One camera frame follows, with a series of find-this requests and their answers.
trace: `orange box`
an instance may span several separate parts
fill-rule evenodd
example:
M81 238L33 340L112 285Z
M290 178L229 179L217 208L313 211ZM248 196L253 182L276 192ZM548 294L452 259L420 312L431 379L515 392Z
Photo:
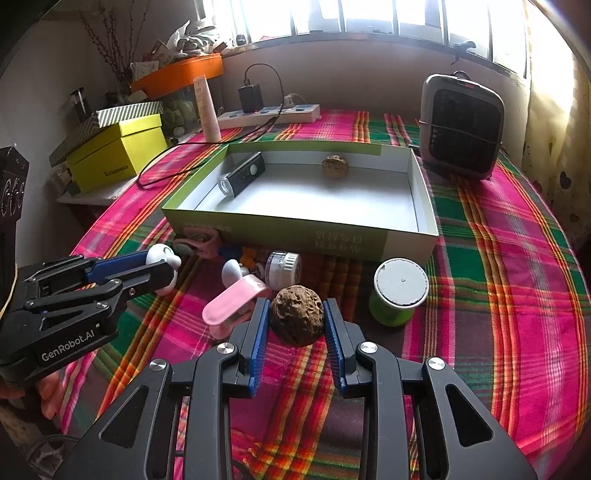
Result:
M131 84L131 91L143 90L150 100L192 85L201 75L206 78L223 74L222 56L219 53L172 63Z

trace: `green cylindrical container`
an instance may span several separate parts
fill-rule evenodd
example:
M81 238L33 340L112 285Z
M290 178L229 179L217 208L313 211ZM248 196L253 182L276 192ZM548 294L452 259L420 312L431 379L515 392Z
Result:
M374 275L374 291L369 311L385 326L399 327L413 316L429 293L425 271L411 260L393 258L379 266Z

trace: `yellow curtain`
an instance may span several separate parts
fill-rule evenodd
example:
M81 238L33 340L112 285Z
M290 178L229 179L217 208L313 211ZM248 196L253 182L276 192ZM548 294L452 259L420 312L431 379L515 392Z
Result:
M591 84L550 21L525 3L531 100L522 169L578 249L591 236Z

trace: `black charger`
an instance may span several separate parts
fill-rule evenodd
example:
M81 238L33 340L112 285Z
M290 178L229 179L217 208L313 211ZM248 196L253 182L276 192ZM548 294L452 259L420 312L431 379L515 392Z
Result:
M258 83L251 85L250 80L245 79L244 87L238 89L238 96L244 113L255 113L264 108L261 86Z

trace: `pink clip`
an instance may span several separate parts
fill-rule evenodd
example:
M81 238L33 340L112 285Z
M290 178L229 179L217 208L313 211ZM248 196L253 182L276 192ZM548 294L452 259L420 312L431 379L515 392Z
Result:
M177 238L173 241L173 249L177 245L187 245L195 250L197 255L206 260L217 257L217 251L222 246L222 240L217 230L188 226L183 230L187 238Z
M271 289L254 275L230 285L203 309L203 321L209 325L209 333L217 340L230 336L236 325L250 320L255 300L260 297L270 298Z

